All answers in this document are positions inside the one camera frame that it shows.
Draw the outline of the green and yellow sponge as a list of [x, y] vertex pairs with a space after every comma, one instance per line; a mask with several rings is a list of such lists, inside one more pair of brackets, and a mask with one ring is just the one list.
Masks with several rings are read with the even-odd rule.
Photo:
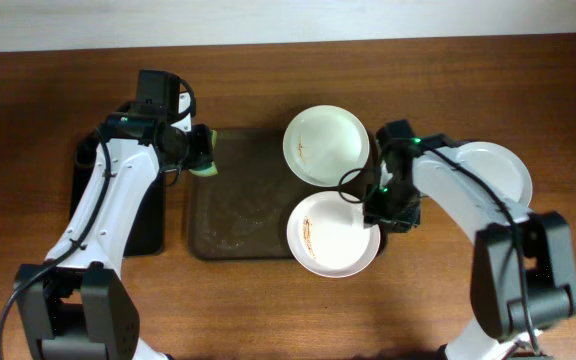
[[[215, 147], [217, 141], [217, 132], [211, 130], [209, 132], [209, 140], [212, 148]], [[216, 164], [211, 160], [208, 164], [204, 164], [195, 169], [190, 169], [190, 173], [198, 177], [210, 177], [218, 174]]]

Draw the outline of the white plate with sauce streak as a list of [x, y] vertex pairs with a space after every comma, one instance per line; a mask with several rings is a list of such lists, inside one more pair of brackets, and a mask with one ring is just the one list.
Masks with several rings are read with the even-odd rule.
[[362, 206], [335, 191], [304, 198], [291, 212], [286, 239], [293, 257], [308, 271], [344, 278], [364, 270], [377, 256], [381, 232], [366, 225]]

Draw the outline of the white plate with ring pattern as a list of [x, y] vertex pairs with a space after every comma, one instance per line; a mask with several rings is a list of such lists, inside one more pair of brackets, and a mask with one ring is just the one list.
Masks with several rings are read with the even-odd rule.
[[491, 142], [469, 142], [458, 147], [457, 160], [469, 165], [513, 201], [524, 206], [530, 204], [531, 175], [523, 161], [509, 149]]

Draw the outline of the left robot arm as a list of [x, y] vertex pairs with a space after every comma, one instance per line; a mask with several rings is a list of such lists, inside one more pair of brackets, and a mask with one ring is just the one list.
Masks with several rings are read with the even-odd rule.
[[96, 130], [93, 172], [66, 230], [40, 265], [20, 266], [8, 308], [19, 310], [35, 359], [162, 359], [140, 337], [121, 281], [134, 220], [162, 173], [216, 172], [216, 133], [187, 115], [110, 114]]

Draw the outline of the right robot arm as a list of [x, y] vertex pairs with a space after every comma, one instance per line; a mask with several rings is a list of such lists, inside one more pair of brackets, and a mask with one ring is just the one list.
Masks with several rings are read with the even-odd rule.
[[537, 214], [504, 194], [439, 136], [377, 140], [378, 166], [363, 201], [364, 221], [392, 233], [421, 222], [434, 200], [473, 243], [474, 318], [440, 347], [440, 359], [543, 359], [538, 335], [576, 315], [571, 229], [557, 212]]

